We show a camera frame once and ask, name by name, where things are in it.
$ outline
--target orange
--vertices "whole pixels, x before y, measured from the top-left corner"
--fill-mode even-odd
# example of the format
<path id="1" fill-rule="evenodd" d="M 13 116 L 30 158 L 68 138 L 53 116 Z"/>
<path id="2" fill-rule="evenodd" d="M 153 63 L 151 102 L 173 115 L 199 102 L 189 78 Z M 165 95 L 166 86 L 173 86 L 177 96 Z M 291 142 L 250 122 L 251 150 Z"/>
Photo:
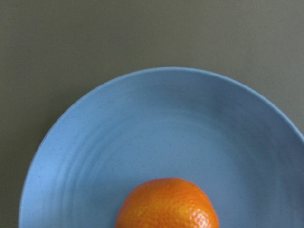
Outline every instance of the orange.
<path id="1" fill-rule="evenodd" d="M 181 178 L 161 178 L 129 194 L 115 228 L 219 228 L 219 220 L 198 186 Z"/>

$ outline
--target tangerine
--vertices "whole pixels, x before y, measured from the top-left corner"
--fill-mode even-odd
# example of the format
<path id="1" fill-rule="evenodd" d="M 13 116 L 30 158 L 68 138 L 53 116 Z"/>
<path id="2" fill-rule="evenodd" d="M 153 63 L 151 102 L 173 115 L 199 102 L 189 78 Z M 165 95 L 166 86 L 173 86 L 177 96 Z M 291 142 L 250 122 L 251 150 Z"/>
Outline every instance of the tangerine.
<path id="1" fill-rule="evenodd" d="M 207 195 L 181 178 L 160 178 L 131 191 L 115 228 L 219 228 Z"/>

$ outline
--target gray surface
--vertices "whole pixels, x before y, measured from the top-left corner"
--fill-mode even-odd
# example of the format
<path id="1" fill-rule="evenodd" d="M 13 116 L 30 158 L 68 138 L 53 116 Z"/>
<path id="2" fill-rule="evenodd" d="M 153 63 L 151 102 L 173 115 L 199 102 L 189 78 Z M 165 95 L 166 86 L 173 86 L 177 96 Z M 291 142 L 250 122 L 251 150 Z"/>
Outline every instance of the gray surface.
<path id="1" fill-rule="evenodd" d="M 30 161 L 54 121 L 135 70 L 214 71 L 304 131 L 304 1 L 0 2 L 0 227 L 16 227 Z"/>

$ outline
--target plate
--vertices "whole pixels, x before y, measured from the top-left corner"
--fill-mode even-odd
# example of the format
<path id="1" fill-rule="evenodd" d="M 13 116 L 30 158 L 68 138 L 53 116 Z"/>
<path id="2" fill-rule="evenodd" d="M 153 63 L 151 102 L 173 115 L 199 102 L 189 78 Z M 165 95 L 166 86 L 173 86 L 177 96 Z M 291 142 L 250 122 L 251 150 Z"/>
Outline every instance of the plate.
<path id="1" fill-rule="evenodd" d="M 72 105 L 39 146 L 21 228 L 113 228 L 127 194 L 181 177 L 220 223 L 304 227 L 304 138 L 272 103 L 227 77 L 190 68 L 134 72 Z"/>

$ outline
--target blue rim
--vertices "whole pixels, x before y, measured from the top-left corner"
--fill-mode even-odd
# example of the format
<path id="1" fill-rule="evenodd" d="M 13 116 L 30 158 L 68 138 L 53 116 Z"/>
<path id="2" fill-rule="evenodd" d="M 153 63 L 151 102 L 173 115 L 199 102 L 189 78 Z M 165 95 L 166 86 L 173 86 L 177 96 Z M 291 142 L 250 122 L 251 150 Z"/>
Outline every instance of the blue rim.
<path id="1" fill-rule="evenodd" d="M 251 89 L 250 87 L 234 80 L 231 79 L 229 77 L 214 73 L 214 72 L 210 72 L 210 71 L 206 71 L 206 70 L 201 70 L 201 69 L 195 69 L 195 68 L 188 68 L 188 67 L 158 67 L 158 68 L 149 68 L 149 69 L 144 69 L 144 70 L 139 70 L 139 71 L 135 71 L 132 73 L 128 73 L 125 74 L 123 76 L 119 76 L 117 78 L 114 78 L 106 83 L 101 84 L 100 86 L 94 88 L 93 90 L 91 90 L 90 92 L 88 92 L 87 94 L 85 94 L 83 97 L 81 97 L 80 99 L 78 99 L 74 104 L 72 104 L 59 118 L 58 120 L 53 124 L 53 126 L 50 128 L 50 130 L 48 131 L 48 133 L 45 135 L 45 137 L 43 138 L 43 140 L 41 141 L 39 147 L 36 150 L 36 153 L 32 159 L 32 162 L 29 166 L 28 172 L 27 172 L 27 176 L 25 178 L 25 182 L 23 185 L 23 189 L 22 189 L 22 194 L 21 194 L 21 200 L 20 200 L 20 206 L 19 206 L 19 226 L 21 225 L 21 214 L 22 214 L 22 204 L 23 204 L 23 198 L 24 198 L 24 190 L 26 188 L 27 182 L 28 182 L 28 174 L 32 169 L 32 166 L 36 160 L 37 157 L 37 153 L 40 150 L 41 145 L 44 143 L 44 141 L 46 140 L 46 138 L 48 137 L 49 134 L 52 133 L 52 131 L 55 129 L 55 127 L 60 124 L 60 122 L 62 121 L 63 118 L 65 118 L 66 115 L 69 114 L 69 112 L 71 112 L 79 103 L 83 102 L 84 100 L 86 100 L 91 94 L 95 93 L 97 90 L 102 89 L 104 87 L 107 87 L 109 85 L 111 85 L 112 83 L 115 83 L 117 81 L 120 80 L 124 80 L 127 79 L 129 77 L 132 76 L 136 76 L 136 75 L 140 75 L 142 73 L 147 73 L 147 72 L 160 72 L 160 71 L 173 71 L 173 70 L 179 70 L 179 71 L 187 71 L 187 72 L 196 72 L 196 73 L 204 73 L 207 74 L 209 76 L 213 76 L 213 77 L 217 77 L 219 79 L 225 80 L 229 83 L 232 83 L 236 86 L 239 86 L 240 88 L 248 91 L 249 93 L 253 94 L 254 96 L 258 97 L 261 101 L 265 102 L 267 105 L 269 105 L 276 113 L 278 113 L 287 123 L 288 125 L 295 131 L 296 135 L 299 137 L 299 139 L 302 141 L 302 143 L 304 143 L 304 136 L 302 135 L 302 133 L 300 132 L 300 130 L 296 127 L 296 125 L 277 107 L 275 106 L 272 102 L 270 102 L 268 99 L 266 99 L 264 96 L 262 96 L 261 94 L 259 94 L 258 92 L 256 92 L 255 90 Z"/>

